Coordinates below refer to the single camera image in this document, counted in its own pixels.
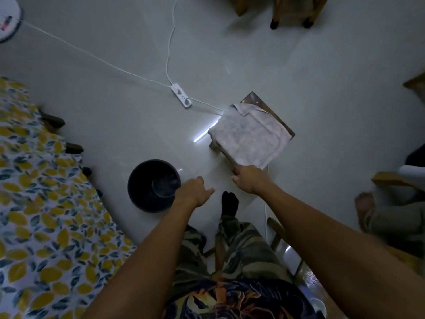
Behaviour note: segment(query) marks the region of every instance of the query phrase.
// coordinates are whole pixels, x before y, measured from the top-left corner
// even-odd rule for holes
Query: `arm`
[[[195,208],[202,206],[214,191],[205,190],[202,177],[179,188],[167,216],[139,244],[83,318],[160,318],[187,222]]]
[[[422,318],[425,283],[373,239],[282,191],[254,166],[233,182],[261,197],[341,310],[355,318]]]

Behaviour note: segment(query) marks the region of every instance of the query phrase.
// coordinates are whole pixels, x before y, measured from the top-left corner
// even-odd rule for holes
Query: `person's right arm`
[[[285,193],[255,166],[239,166],[236,174],[233,182],[269,205],[350,319],[425,317],[425,281],[379,243]]]

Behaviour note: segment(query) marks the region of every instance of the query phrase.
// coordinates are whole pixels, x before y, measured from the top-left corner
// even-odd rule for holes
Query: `towel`
[[[274,117],[253,104],[234,104],[208,133],[238,165],[264,169],[292,138]]]

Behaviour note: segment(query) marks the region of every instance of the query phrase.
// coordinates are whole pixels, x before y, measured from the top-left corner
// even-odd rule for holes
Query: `tiled floor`
[[[173,0],[18,0],[26,20],[136,74],[165,83]],[[179,0],[169,73],[186,93],[225,108],[255,91],[296,136],[270,165],[286,191],[357,228],[353,198],[376,171],[395,170],[425,140],[425,107],[402,83],[425,63],[425,0],[329,0],[307,31],[269,28],[271,1],[238,18],[228,0]],[[0,73],[64,118],[117,222],[137,241],[163,215],[132,205],[130,172],[164,159],[217,193],[190,224],[212,245],[220,192],[264,232],[262,202],[240,192],[206,136],[218,116],[185,110],[162,85],[125,75],[26,27],[0,45]]]

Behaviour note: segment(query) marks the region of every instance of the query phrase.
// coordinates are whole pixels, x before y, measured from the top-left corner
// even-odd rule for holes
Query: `bare foot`
[[[360,228],[363,232],[367,233],[368,230],[365,227],[365,216],[368,211],[375,207],[375,200],[372,193],[361,193],[355,199],[354,203],[356,205],[357,217],[359,221]]]

